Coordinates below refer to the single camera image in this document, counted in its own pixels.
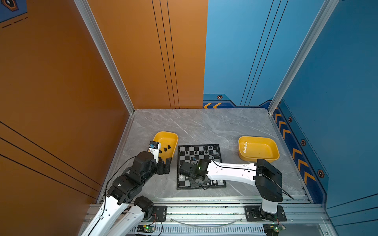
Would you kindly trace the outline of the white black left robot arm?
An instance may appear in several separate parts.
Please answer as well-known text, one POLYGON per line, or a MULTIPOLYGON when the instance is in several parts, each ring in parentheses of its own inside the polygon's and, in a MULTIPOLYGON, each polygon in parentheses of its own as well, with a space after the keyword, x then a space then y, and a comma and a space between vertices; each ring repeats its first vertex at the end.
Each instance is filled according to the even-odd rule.
POLYGON ((140 152, 128 172, 117 177, 103 204, 89 223, 83 236, 125 236, 133 227, 153 215, 153 202, 137 195, 155 174, 163 175, 159 149, 140 152))

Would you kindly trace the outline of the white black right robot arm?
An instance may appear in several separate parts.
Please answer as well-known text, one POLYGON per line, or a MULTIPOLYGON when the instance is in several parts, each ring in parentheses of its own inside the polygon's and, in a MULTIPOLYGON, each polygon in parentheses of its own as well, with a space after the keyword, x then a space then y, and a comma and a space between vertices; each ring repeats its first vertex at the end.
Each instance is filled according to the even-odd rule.
POLYGON ((197 164, 183 162, 178 171, 204 189, 213 181, 231 181, 255 186, 262 197, 262 203, 249 211, 247 219, 256 217, 260 221, 275 223, 285 221, 279 203, 283 201, 284 194, 290 198, 292 196, 282 187, 282 173, 264 159, 250 164, 220 163, 203 159, 197 164))

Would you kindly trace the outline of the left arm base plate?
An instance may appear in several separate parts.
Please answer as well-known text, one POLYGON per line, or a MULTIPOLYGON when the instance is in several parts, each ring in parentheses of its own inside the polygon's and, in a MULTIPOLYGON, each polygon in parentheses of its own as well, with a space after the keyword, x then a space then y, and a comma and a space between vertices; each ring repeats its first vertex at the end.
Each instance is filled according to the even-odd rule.
POLYGON ((157 221, 165 222, 167 217, 167 206, 157 205, 153 206, 152 209, 149 209, 143 218, 143 222, 153 222, 157 217, 157 221))

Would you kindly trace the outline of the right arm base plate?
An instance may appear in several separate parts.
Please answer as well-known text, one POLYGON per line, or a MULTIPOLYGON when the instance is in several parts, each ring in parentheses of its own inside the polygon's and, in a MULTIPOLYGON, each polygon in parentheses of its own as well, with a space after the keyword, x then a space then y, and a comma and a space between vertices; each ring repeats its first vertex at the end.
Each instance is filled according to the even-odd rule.
POLYGON ((248 222, 286 222, 287 217, 282 206, 277 206, 275 214, 264 212, 262 206, 244 206, 245 216, 248 222))

